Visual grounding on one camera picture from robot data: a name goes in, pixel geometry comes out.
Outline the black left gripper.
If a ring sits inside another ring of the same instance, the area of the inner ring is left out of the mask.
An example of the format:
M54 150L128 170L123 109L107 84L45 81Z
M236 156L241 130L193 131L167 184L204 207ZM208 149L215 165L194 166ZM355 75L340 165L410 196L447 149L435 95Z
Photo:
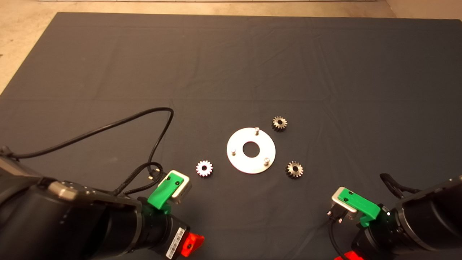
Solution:
M190 226L172 214L142 213L141 233L134 249L152 250L166 260L176 260L180 254L189 257L204 241L204 236L190 233Z

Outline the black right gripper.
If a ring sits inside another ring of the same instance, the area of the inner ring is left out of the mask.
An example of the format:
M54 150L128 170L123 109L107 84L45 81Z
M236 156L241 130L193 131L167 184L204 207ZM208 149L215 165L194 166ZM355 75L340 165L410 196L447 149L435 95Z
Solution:
M380 211L368 227L362 227L352 242L352 250L334 260L394 260L405 254L399 213L402 208Z

